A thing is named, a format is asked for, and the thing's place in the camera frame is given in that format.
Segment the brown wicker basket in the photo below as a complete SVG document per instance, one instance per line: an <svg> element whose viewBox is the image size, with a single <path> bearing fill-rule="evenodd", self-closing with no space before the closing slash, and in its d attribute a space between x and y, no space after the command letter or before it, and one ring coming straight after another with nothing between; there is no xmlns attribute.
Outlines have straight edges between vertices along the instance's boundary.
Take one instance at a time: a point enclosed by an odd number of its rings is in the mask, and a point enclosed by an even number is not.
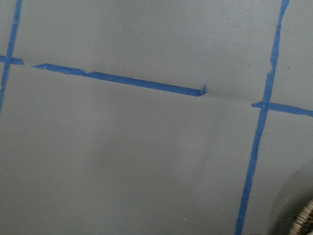
<svg viewBox="0 0 313 235"><path fill-rule="evenodd" d="M289 235L313 234L313 200L310 200L296 216L289 230Z"/></svg>

